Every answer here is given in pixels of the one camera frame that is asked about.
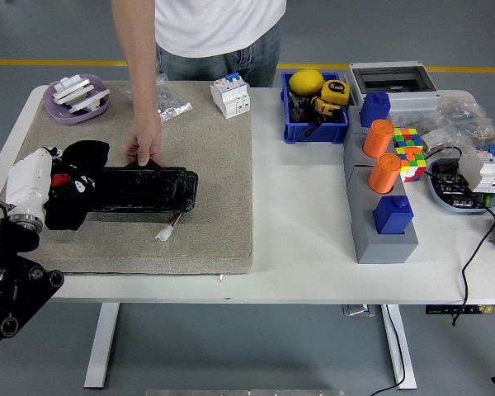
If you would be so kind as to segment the person's right hand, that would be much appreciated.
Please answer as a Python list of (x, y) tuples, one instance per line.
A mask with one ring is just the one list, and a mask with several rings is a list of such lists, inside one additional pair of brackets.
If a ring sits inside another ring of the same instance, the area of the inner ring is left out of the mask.
[(136, 161), (141, 167), (150, 160), (161, 164), (162, 132), (162, 121), (157, 112), (136, 115), (122, 144), (126, 162)]

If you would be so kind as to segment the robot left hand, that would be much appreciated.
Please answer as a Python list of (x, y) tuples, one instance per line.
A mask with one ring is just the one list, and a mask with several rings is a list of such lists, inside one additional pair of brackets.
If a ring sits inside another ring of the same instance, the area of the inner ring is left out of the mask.
[(9, 217), (43, 219), (48, 209), (93, 192), (96, 182), (58, 148), (38, 148), (8, 171)]

